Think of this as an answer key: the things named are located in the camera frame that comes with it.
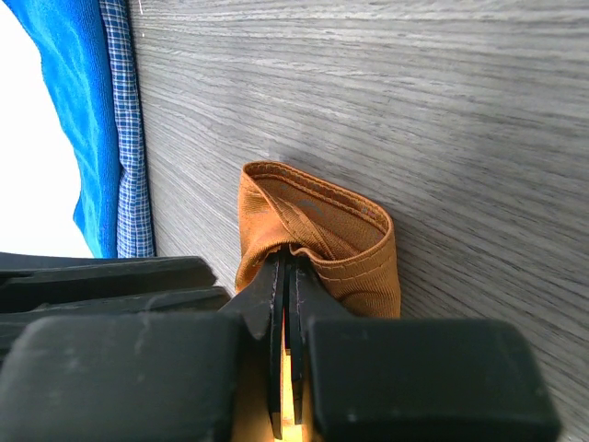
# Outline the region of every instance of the black plastic part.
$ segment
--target black plastic part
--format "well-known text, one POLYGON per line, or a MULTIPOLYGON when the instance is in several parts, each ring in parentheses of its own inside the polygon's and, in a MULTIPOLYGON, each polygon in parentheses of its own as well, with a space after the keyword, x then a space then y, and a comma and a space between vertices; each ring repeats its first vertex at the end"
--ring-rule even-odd
POLYGON ((274 437, 281 439, 282 410, 282 349, 284 290, 288 287, 286 265, 290 255, 286 250, 271 254, 254 280, 219 311, 240 315, 251 335, 265 343, 267 353, 267 413, 274 437))
POLYGON ((268 387, 268 408, 272 431, 277 439, 283 438, 283 325, 284 302, 287 300, 284 294, 288 289, 288 273, 290 265, 287 264, 287 255, 279 254, 278 272, 275 285, 278 287, 273 299, 270 323, 270 378, 268 387))
POLYGON ((201 258, 120 260, 80 267, 0 271, 0 312, 29 311, 43 304, 80 299, 208 287, 215 277, 201 258))
POLYGON ((231 442, 272 441, 268 413, 269 340, 257 341, 245 332, 241 347, 231 442))
POLYGON ((100 260, 94 258, 68 258, 61 256, 21 255, 0 251, 0 270, 2 271, 38 271, 42 269, 63 269, 83 265, 98 265, 108 262, 140 262, 154 258, 131 258, 126 260, 100 260))
POLYGON ((279 257, 273 253, 262 264, 254 280, 219 311, 240 315, 251 336, 258 341, 268 337, 271 310, 278 289, 279 257))
POLYGON ((25 327, 41 318, 63 315, 128 314, 163 311, 218 310, 229 300, 221 287, 196 290, 176 290, 131 297, 110 297, 100 300, 48 305, 23 313, 0 314, 0 363, 10 351, 12 343, 25 327))
POLYGON ((227 442, 241 324, 204 313, 38 320, 0 374, 0 439, 227 442))
POLYGON ((304 425, 324 442, 554 442, 560 431, 527 342, 499 321, 317 320, 308 361, 304 425))
POLYGON ((353 314, 328 293, 308 258, 296 258, 288 293, 294 422, 300 425, 303 421, 303 355, 309 323, 317 319, 351 319, 353 314))

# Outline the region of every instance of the orange cloth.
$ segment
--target orange cloth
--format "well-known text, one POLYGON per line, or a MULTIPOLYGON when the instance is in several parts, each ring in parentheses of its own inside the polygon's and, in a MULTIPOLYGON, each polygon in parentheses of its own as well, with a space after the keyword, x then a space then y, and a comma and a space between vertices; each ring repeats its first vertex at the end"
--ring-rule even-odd
POLYGON ((399 316, 393 221, 382 207, 270 161, 244 166, 238 204, 237 292, 254 279, 268 253, 289 245, 293 255, 310 258, 323 285, 349 311, 399 316))

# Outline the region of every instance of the wood grain texture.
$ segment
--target wood grain texture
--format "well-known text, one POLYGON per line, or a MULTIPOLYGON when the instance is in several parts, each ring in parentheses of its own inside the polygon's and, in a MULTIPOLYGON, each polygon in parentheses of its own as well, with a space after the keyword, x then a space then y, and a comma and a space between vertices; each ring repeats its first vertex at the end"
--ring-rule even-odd
POLYGON ((231 285, 243 163, 393 215, 406 317, 491 317, 589 441, 586 0, 130 0, 160 254, 231 285))

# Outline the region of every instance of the blue towel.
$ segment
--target blue towel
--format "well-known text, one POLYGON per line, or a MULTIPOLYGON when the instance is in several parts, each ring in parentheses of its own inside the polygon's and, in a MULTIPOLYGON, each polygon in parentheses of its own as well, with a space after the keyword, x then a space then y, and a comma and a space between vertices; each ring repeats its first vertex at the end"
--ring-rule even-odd
POLYGON ((117 252, 119 258, 154 256, 151 207, 145 173, 144 131, 135 75, 126 0, 99 0, 107 33, 119 131, 122 171, 119 185, 117 252))
POLYGON ((74 148, 82 181, 74 220, 95 257, 116 258, 121 164, 98 0, 5 2, 39 49, 45 84, 74 148))

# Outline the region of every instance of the plaid fabric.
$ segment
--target plaid fabric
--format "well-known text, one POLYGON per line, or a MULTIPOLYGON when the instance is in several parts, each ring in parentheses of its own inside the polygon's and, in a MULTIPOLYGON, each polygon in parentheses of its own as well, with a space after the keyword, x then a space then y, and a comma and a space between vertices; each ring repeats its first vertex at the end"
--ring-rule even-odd
POLYGON ((126 0, 99 0, 107 34, 122 165, 117 216, 119 258, 154 256, 144 135, 126 0))

